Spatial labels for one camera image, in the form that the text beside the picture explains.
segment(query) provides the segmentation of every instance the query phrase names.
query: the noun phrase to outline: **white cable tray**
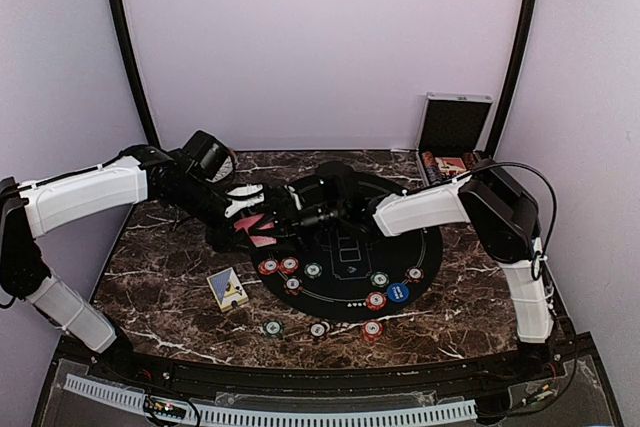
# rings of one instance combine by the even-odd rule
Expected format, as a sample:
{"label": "white cable tray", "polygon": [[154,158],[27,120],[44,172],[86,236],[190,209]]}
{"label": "white cable tray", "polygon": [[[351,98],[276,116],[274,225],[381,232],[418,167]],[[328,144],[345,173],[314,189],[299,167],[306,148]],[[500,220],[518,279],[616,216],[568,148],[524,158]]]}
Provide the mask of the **white cable tray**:
{"label": "white cable tray", "polygon": [[[139,389],[115,387],[68,374],[64,390],[120,410],[145,415],[142,409],[145,394]],[[187,409],[182,425],[195,425],[196,416],[193,410],[188,404],[180,403]],[[200,411],[202,427],[423,427],[477,418],[473,400],[412,409],[326,414],[227,409],[197,402],[194,402],[194,405]],[[175,417],[156,415],[158,418],[180,421]]]}

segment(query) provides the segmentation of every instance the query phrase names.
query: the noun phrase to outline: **black case lid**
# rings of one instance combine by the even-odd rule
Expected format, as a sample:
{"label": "black case lid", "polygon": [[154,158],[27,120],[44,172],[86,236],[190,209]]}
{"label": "black case lid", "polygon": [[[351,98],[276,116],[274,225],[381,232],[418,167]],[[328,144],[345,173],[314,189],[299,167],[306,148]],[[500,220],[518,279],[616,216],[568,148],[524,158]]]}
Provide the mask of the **black case lid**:
{"label": "black case lid", "polygon": [[479,95],[428,94],[418,150],[436,157],[473,152],[489,115],[492,99]]}

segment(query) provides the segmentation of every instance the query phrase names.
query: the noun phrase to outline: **black round mat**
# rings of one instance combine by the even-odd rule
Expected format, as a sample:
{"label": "black round mat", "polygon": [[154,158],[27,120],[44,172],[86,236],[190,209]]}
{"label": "black round mat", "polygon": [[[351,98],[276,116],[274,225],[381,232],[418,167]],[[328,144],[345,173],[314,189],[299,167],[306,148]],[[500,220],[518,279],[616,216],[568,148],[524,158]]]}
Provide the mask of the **black round mat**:
{"label": "black round mat", "polygon": [[[366,197],[399,193],[402,190],[395,182],[375,175],[361,172],[356,175]],[[305,204],[322,200],[321,189],[314,177],[304,177],[291,185]],[[316,244],[308,251],[293,254],[257,252],[251,256],[251,260],[262,282],[278,298],[294,309],[321,319],[354,322],[394,314],[427,291],[442,262],[442,236],[438,228],[407,232],[367,244],[352,239],[340,229],[332,229],[318,232],[315,240]],[[295,273],[262,275],[258,271],[258,265],[263,260],[275,258],[280,261],[286,257],[298,259],[300,266]],[[310,263],[322,266],[320,277],[311,279],[305,275],[304,268]],[[407,270],[413,267],[424,272],[424,278],[418,283],[408,283],[406,279]],[[367,308],[365,300],[370,293],[380,292],[387,296],[389,286],[380,289],[371,283],[370,276],[376,272],[386,273],[389,285],[405,284],[409,289],[407,300],[395,303],[387,298],[382,309],[373,311]],[[285,290],[285,282],[289,277],[296,277],[302,282],[303,290],[297,296]]]}

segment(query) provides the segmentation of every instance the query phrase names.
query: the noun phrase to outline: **green poker chip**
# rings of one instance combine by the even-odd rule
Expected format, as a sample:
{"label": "green poker chip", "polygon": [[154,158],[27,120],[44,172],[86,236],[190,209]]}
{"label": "green poker chip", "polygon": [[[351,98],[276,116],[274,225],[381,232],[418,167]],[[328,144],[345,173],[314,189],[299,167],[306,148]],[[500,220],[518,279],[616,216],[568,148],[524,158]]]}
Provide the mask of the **green poker chip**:
{"label": "green poker chip", "polygon": [[307,264],[304,268],[304,273],[310,279],[317,279],[322,275],[322,266],[316,263]]}
{"label": "green poker chip", "polygon": [[371,284],[374,287],[386,287],[389,285],[389,276],[384,272],[376,272],[371,275]]}
{"label": "green poker chip", "polygon": [[284,332],[284,325],[279,320],[270,320],[262,327],[269,339],[281,339]]}

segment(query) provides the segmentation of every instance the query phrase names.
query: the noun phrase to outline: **yellow card box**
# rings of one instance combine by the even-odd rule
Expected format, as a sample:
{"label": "yellow card box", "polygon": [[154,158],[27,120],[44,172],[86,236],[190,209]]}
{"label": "yellow card box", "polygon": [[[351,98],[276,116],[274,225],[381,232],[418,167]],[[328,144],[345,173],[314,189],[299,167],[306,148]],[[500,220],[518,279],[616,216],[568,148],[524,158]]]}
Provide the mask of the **yellow card box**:
{"label": "yellow card box", "polygon": [[244,287],[231,267],[207,277],[207,281],[222,312],[227,312],[249,300]]}

